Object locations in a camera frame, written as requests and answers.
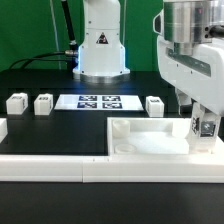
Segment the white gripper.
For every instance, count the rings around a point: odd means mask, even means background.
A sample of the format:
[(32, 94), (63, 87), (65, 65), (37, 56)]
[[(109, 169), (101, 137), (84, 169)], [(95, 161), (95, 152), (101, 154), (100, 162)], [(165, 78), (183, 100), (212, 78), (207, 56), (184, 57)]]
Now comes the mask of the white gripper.
[(191, 98), (217, 115), (224, 115), (224, 39), (194, 46), (191, 56), (178, 55), (172, 42), (157, 38), (161, 77), (175, 88), (180, 115), (190, 115)]

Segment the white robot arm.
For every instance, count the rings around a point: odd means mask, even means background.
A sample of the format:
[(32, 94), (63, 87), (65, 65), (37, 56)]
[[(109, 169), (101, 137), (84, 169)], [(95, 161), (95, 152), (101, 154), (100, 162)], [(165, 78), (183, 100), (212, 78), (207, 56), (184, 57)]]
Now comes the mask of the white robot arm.
[[(120, 42), (119, 0), (83, 0), (76, 79), (108, 83), (130, 72)], [(153, 19), (161, 77), (224, 117), (224, 0), (163, 0)]]

